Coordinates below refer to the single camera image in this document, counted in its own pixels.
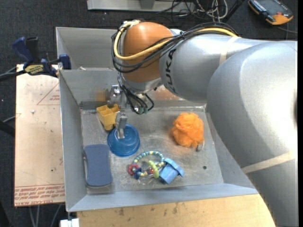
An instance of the yellow cable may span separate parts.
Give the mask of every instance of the yellow cable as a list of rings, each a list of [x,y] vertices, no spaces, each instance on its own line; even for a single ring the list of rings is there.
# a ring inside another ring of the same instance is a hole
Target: yellow cable
[[[156,44],[154,45],[153,47],[150,47],[144,51],[141,51],[137,54],[134,54],[134,55],[131,55],[131,56],[121,56],[119,55],[118,53],[118,50],[117,50],[117,47],[118,47],[118,41],[119,41],[119,38],[121,36],[121,34],[124,32],[124,30],[131,26],[131,25],[135,25],[135,24],[138,24],[140,21],[139,20],[135,20],[135,21],[132,21],[132,22],[128,22],[126,24],[123,25],[123,27],[120,29],[120,31],[117,33],[117,36],[115,38],[115,42],[114,42],[114,54],[117,58],[119,58],[120,60],[124,60],[124,61],[127,61],[127,60],[133,60],[133,59],[136,59],[140,56],[143,56],[143,55],[146,55],[148,53],[151,53],[155,50],[157,50],[158,48],[160,48],[161,46],[165,45],[170,39],[167,39],[159,44]],[[203,31],[217,31],[217,32],[221,32],[221,33],[224,33],[224,34],[227,34],[229,36],[232,36],[232,37],[238,37],[237,35],[235,35],[234,33],[230,32],[229,30],[227,29],[223,29],[223,28],[203,28],[203,29],[200,29],[197,32],[203,32]]]

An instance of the yellow plastic toy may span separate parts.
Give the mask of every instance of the yellow plastic toy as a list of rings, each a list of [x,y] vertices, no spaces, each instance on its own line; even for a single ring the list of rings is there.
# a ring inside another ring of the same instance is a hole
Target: yellow plastic toy
[[[171,133],[184,147],[197,148],[204,142],[204,123],[195,113],[180,113],[173,122]]]
[[[120,111],[120,109],[117,104],[114,104],[112,108],[109,108],[107,105],[97,108],[98,118],[106,131],[110,131],[114,128],[116,124],[116,114],[118,111]]]

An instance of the colorful beads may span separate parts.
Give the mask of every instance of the colorful beads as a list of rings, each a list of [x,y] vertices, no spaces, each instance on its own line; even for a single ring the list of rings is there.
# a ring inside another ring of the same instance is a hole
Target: colorful beads
[[[138,166],[138,162],[145,156],[159,156],[160,162],[154,163],[153,161],[148,161],[149,169],[146,171],[141,172],[141,168]],[[148,176],[152,174],[154,178],[159,178],[159,169],[162,168],[165,164],[164,162],[165,158],[159,151],[145,151],[142,154],[138,155],[134,160],[133,163],[129,165],[127,171],[130,175],[133,175],[135,179],[139,179],[141,176]]]
[[[153,161],[148,161],[148,165],[149,165],[149,166],[152,168],[152,170],[153,170],[152,176],[153,176],[154,178],[159,178],[159,170],[158,170],[156,164],[155,164]]]

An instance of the wooden table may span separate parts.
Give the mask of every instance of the wooden table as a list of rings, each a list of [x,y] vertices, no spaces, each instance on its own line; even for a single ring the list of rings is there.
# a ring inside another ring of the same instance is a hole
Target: wooden table
[[[80,227],[275,227],[259,194],[77,212]]]

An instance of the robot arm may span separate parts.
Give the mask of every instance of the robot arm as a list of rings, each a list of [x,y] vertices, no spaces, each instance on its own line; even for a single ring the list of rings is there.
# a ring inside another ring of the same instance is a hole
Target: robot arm
[[[207,103],[218,134],[277,225],[298,226],[297,42],[244,39],[221,26],[182,32],[136,21],[119,31],[113,59],[133,111],[143,112],[147,93],[159,85]]]

